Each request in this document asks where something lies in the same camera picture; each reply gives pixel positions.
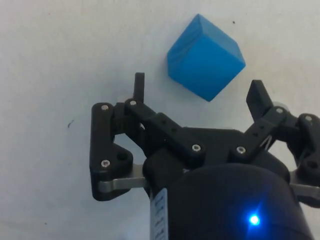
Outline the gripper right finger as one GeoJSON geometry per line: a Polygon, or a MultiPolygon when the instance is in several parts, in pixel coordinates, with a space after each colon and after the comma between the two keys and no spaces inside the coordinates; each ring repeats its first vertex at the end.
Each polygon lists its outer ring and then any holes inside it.
{"type": "Polygon", "coordinates": [[[273,104],[263,82],[253,80],[246,103],[253,124],[236,142],[236,162],[251,164],[276,141],[286,143],[297,166],[298,179],[311,186],[320,185],[320,119],[314,114],[298,117],[273,104]]]}

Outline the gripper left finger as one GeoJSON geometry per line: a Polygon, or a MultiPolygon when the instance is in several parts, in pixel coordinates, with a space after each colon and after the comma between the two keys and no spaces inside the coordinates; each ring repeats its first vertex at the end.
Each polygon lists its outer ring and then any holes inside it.
{"type": "Polygon", "coordinates": [[[90,180],[97,201],[133,188],[152,196],[186,170],[204,164],[206,147],[190,131],[144,103],[145,75],[134,76],[133,96],[91,109],[90,180]]]}

